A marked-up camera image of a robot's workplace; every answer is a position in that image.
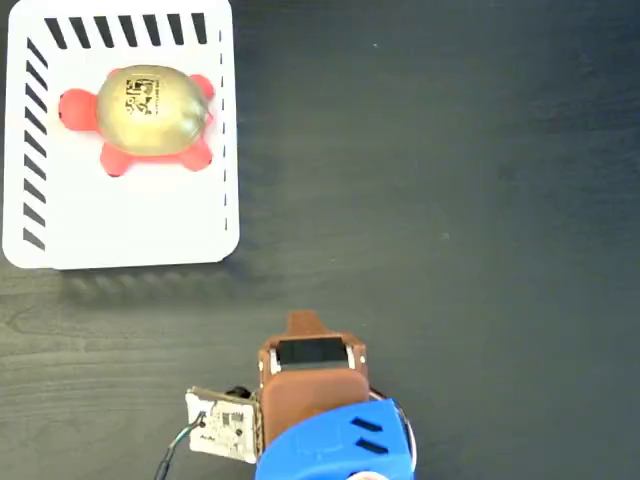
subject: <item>gold turtle shell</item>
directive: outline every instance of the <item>gold turtle shell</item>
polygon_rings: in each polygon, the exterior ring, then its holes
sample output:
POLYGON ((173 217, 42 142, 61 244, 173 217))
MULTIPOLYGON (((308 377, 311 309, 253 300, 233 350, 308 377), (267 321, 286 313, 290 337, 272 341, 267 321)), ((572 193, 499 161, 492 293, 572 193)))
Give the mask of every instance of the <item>gold turtle shell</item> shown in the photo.
POLYGON ((132 155, 173 155, 193 144, 207 124, 207 99, 178 70, 134 65, 109 75, 98 93, 105 141, 132 155))

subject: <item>turtle leg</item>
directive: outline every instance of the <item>turtle leg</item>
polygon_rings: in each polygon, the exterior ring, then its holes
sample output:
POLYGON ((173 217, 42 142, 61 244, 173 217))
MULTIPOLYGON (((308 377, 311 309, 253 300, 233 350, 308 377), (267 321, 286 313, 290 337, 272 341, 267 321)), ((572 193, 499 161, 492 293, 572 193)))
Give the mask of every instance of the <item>turtle leg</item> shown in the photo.
POLYGON ((204 75, 191 75, 190 78, 200 87, 200 90, 202 90, 202 93, 207 100, 211 100, 213 98, 215 90, 207 77, 204 75))
POLYGON ((109 143, 104 143, 100 154, 100 163, 111 177, 123 175, 133 163, 133 155, 118 150, 109 143))
POLYGON ((204 141, 204 137, 200 136, 196 143, 178 155, 178 159, 185 168, 197 172, 211 164, 213 153, 211 153, 207 142, 204 141))
POLYGON ((60 95, 58 117, 69 130, 96 131, 97 105, 98 100, 93 93, 72 88, 60 95))

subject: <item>dark table surface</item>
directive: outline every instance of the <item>dark table surface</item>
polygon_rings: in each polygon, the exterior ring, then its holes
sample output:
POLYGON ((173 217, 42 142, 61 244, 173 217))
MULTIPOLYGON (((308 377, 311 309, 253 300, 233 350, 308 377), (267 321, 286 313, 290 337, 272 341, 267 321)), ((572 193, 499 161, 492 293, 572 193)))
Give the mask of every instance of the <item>dark table surface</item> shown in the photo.
MULTIPOLYGON (((255 386, 256 348, 315 308, 368 342, 418 479, 637 479, 637 2, 234 13, 240 247, 207 266, 0 262, 2 478, 150 478, 185 389, 255 386)), ((171 478, 251 471, 182 451, 171 478)))

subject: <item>black wire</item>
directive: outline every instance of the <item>black wire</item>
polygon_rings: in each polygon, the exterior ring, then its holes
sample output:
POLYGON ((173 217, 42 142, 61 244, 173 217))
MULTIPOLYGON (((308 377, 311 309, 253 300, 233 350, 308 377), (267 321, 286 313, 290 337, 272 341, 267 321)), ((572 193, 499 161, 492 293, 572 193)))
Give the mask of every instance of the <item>black wire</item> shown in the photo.
POLYGON ((189 434, 198 427, 204 427, 204 422, 202 421, 206 414, 204 412, 200 412, 196 419, 183 428, 180 433, 176 436, 176 438, 171 442, 169 448, 167 448, 167 452, 164 454, 164 457, 160 461, 160 465, 158 465, 158 469, 156 470, 156 474, 153 477, 154 480, 165 480, 167 475, 169 474, 169 468, 171 467, 171 460, 173 460, 173 454, 176 452, 176 448, 180 445, 180 442, 187 438, 189 434))
POLYGON ((232 389, 227 390, 225 394, 231 395, 232 397, 251 398, 251 391, 242 385, 236 385, 232 389))

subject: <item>turtle head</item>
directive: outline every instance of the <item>turtle head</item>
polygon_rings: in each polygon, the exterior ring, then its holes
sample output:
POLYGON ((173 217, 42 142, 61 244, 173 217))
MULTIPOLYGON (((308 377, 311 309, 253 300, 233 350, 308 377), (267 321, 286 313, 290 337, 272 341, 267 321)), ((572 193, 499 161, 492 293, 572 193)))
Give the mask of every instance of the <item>turtle head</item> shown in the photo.
POLYGON ((69 130, 96 131, 98 129, 97 105, 97 99, 93 93, 72 88, 60 95, 58 116, 69 130))

